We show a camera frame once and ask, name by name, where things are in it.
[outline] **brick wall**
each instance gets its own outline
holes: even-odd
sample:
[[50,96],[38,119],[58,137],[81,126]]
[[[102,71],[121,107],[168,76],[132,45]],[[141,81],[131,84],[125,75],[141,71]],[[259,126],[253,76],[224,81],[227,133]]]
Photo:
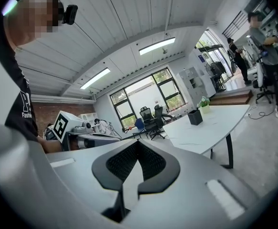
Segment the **brick wall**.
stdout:
[[60,110],[71,113],[75,116],[95,112],[92,104],[33,103],[33,106],[39,135],[42,135],[48,123],[54,124]]

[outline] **black pants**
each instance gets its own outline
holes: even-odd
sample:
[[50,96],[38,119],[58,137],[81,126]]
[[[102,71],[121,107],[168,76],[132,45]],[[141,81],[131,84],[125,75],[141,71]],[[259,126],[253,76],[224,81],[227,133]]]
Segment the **black pants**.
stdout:
[[245,63],[245,60],[241,59],[234,59],[236,65],[238,66],[238,68],[240,69],[240,71],[242,72],[244,81],[246,82],[248,80],[248,73],[247,73],[247,66]]
[[276,95],[276,103],[278,106],[278,64],[267,65],[263,64],[264,70],[266,71],[266,76],[272,81],[274,86],[274,92]]

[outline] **gray shirt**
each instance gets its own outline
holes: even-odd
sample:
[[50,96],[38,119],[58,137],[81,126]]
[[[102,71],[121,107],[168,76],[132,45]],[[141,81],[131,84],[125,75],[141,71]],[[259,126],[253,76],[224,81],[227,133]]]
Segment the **gray shirt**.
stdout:
[[266,37],[258,28],[249,28],[249,34],[252,41],[256,46],[262,46],[266,51],[268,51],[268,56],[263,57],[262,61],[267,65],[278,64],[278,51],[272,45],[263,45]]

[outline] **wooden platform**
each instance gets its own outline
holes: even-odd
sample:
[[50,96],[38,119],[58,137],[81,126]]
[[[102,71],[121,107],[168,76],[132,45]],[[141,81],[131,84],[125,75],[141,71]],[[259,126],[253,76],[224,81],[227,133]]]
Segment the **wooden platform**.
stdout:
[[243,90],[237,92],[222,92],[215,94],[211,98],[210,105],[239,105],[248,104],[250,98],[253,96],[251,90]]

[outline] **black t-shirt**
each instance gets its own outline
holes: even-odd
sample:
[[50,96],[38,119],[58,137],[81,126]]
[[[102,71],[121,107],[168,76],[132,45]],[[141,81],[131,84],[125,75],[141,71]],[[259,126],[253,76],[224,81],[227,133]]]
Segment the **black t-shirt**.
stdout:
[[235,54],[235,60],[243,59],[242,56],[240,56],[240,53],[236,52],[237,47],[235,44],[231,44],[230,46],[231,51]]
[[31,103],[29,81],[24,77],[22,70],[19,68],[15,59],[15,52],[8,43],[2,15],[0,15],[0,62],[12,80],[20,88],[19,95],[10,109],[5,125],[20,131],[27,140],[37,141],[38,131],[34,109]]

